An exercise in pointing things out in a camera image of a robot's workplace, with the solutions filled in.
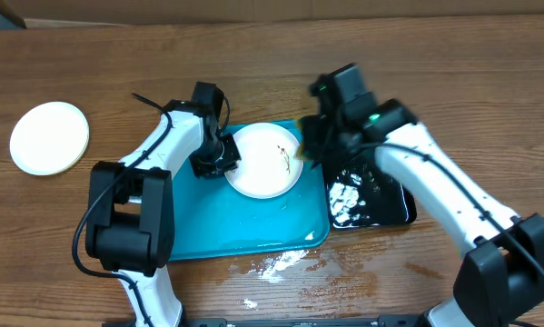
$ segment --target wood grain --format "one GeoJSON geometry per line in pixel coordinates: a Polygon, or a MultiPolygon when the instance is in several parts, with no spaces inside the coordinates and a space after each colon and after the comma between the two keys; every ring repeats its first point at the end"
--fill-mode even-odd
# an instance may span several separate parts
{"type": "MultiPolygon", "coordinates": [[[[544,15],[0,32],[0,326],[133,316],[118,282],[80,274],[70,256],[91,167],[130,153],[157,123],[131,92],[166,103],[217,83],[232,124],[270,121],[313,113],[307,85],[349,62],[381,100],[412,108],[482,187],[544,215],[544,15]],[[55,100],[86,114],[85,158],[56,176],[22,173],[9,135],[55,100]]],[[[450,296],[459,267],[420,208],[410,228],[332,231],[316,249],[169,269],[192,318],[268,319],[422,312],[450,296]]],[[[544,303],[522,318],[544,326],[544,303]]]]}

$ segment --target wooden table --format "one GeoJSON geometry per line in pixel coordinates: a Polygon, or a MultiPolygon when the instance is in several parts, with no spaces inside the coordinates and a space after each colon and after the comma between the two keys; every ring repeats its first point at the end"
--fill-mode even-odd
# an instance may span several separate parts
{"type": "MultiPolygon", "coordinates": [[[[412,108],[482,187],[544,215],[544,15],[0,32],[0,326],[133,316],[117,281],[82,275],[70,257],[93,164],[130,153],[157,124],[131,92],[166,103],[217,83],[232,124],[264,122],[313,113],[307,85],[349,62],[381,100],[412,108]],[[67,173],[22,173],[9,135],[55,100],[86,114],[88,151],[67,173]]],[[[169,270],[192,318],[271,319],[422,312],[451,295],[459,267],[420,208],[410,228],[332,231],[316,249],[169,270]]],[[[523,320],[544,326],[544,303],[523,320]]]]}

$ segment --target white plate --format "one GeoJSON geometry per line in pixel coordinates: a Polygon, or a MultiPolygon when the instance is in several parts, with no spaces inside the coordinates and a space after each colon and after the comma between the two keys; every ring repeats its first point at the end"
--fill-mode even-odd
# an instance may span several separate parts
{"type": "Polygon", "coordinates": [[[295,158],[300,143],[287,129],[271,123],[250,124],[233,139],[242,159],[225,177],[240,193],[269,199],[286,193],[300,178],[303,162],[295,158]]]}
{"type": "Polygon", "coordinates": [[[50,102],[38,105],[17,122],[9,140],[9,152],[24,172],[50,175],[77,163],[89,137],[88,122],[78,108],[50,102]]]}

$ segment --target white food residue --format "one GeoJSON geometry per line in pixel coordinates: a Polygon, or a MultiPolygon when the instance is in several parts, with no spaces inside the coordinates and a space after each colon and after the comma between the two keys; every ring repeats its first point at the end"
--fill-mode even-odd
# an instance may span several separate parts
{"type": "Polygon", "coordinates": [[[357,205],[359,200],[359,191],[356,187],[344,185],[343,183],[334,183],[330,189],[330,210],[337,223],[358,220],[358,217],[349,216],[350,209],[357,205]]]}
{"type": "Polygon", "coordinates": [[[307,254],[308,250],[295,250],[282,253],[282,255],[275,259],[268,258],[265,260],[265,266],[257,273],[261,279],[270,283],[281,282],[283,278],[278,272],[282,272],[286,268],[298,263],[307,254]]]}
{"type": "Polygon", "coordinates": [[[243,305],[245,305],[247,309],[255,309],[255,307],[257,307],[257,302],[250,301],[248,299],[243,299],[243,305]]]}

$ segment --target cardboard box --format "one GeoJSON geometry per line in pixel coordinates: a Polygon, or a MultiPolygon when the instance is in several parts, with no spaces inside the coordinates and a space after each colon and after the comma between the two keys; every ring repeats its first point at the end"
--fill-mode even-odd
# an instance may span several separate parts
{"type": "Polygon", "coordinates": [[[125,25],[544,14],[544,0],[0,0],[24,19],[125,25]]]}

